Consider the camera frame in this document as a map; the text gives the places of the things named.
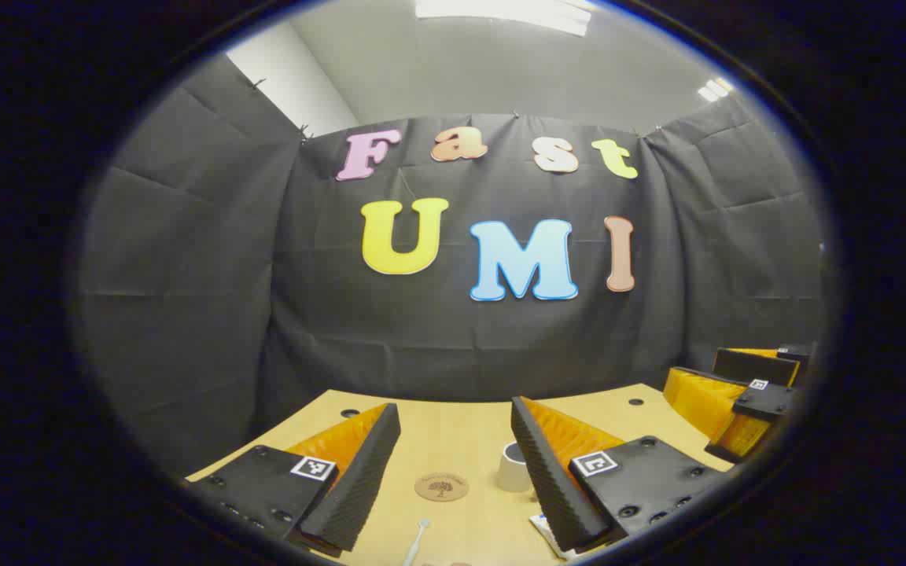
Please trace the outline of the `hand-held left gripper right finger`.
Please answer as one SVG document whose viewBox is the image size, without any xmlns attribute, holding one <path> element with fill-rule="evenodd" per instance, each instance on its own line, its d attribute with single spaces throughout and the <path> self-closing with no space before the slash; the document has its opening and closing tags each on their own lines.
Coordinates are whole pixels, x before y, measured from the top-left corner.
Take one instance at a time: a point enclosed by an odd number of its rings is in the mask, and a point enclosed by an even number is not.
<svg viewBox="0 0 906 566">
<path fill-rule="evenodd" d="M 518 395 L 510 426 L 558 548 L 643 537 L 683 515 L 725 473 L 654 435 L 624 441 Z"/>
</svg>

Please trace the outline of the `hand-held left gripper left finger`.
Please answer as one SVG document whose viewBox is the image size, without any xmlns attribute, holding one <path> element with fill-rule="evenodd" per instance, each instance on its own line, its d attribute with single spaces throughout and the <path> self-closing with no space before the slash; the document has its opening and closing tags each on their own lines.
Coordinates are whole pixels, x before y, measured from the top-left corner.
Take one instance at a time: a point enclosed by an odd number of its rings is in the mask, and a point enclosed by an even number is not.
<svg viewBox="0 0 906 566">
<path fill-rule="evenodd" d="M 287 449 L 248 448 L 184 487 L 204 511 L 281 549 L 355 548 L 400 437 L 385 402 Z"/>
</svg>

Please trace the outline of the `white cup with wooden handle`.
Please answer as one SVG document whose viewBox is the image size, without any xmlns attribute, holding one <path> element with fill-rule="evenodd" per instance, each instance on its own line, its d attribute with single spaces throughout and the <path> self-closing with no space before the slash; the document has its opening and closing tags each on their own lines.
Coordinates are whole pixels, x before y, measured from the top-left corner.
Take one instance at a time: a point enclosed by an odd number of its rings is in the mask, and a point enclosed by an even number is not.
<svg viewBox="0 0 906 566">
<path fill-rule="evenodd" d="M 504 445 L 495 481 L 500 490 L 507 492 L 532 490 L 531 476 L 529 476 L 528 466 L 526 466 L 524 452 L 517 442 Z"/>
</svg>

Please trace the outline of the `white toothpaste tube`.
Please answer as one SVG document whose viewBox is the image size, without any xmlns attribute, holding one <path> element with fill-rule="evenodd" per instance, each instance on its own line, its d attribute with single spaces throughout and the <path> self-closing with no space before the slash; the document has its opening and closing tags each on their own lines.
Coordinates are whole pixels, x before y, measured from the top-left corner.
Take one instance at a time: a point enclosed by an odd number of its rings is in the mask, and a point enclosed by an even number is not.
<svg viewBox="0 0 906 566">
<path fill-rule="evenodd" d="M 575 550 L 563 550 L 558 544 L 557 539 L 554 537 L 553 531 L 549 524 L 549 520 L 542 514 L 530 516 L 529 522 L 532 526 L 538 531 L 540 537 L 547 542 L 547 545 L 551 548 L 551 552 L 554 553 L 561 561 L 568 562 L 578 558 L 579 553 Z"/>
</svg>

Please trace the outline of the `white toothbrush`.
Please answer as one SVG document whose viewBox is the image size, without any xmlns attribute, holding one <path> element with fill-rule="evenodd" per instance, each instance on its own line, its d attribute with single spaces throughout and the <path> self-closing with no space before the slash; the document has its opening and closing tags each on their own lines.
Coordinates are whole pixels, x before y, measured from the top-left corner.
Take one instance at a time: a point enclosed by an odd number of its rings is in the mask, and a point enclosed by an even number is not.
<svg viewBox="0 0 906 566">
<path fill-rule="evenodd" d="M 400 566 L 414 566 L 414 560 L 416 560 L 418 551 L 420 550 L 424 531 L 428 526 L 430 526 L 430 520 L 428 519 L 423 519 L 418 522 L 418 531 L 416 535 L 414 535 L 413 542 L 409 545 L 409 548 L 407 548 L 407 552 L 405 557 L 403 557 L 403 561 L 400 562 Z"/>
</svg>

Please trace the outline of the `light wooden desktop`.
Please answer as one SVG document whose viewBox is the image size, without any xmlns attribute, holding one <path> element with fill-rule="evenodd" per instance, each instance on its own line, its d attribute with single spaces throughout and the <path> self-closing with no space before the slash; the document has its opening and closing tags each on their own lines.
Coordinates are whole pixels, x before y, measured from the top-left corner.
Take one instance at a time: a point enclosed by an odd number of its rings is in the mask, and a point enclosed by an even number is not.
<svg viewBox="0 0 906 566">
<path fill-rule="evenodd" d="M 506 492 L 497 486 L 503 448 L 514 441 L 510 402 L 426 402 L 330 390 L 186 478 L 198 481 L 256 444 L 287 449 L 341 422 L 342 410 L 369 410 L 383 402 L 398 406 L 400 437 L 355 550 L 342 553 L 339 562 L 400 566 L 418 523 L 428 520 L 414 566 L 564 564 L 529 522 L 530 516 L 540 513 L 532 492 Z M 622 440 L 654 435 L 719 472 L 732 466 L 707 454 L 707 437 L 673 411 L 661 391 L 647 384 L 540 402 Z M 435 473 L 464 479 L 469 488 L 465 497 L 445 504 L 420 497 L 414 491 L 416 481 Z"/>
</svg>

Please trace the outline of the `black backdrop cloth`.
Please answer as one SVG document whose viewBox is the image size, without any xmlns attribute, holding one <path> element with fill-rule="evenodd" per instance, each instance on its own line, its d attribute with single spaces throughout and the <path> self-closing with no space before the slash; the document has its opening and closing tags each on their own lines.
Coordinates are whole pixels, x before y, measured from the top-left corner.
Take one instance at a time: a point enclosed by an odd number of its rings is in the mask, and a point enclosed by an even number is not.
<svg viewBox="0 0 906 566">
<path fill-rule="evenodd" d="M 639 136 L 446 114 L 339 182 L 220 57 L 87 187 L 75 284 L 120 422 L 186 476 L 334 389 L 444 402 L 664 383 L 820 335 L 819 180 L 740 97 Z"/>
</svg>

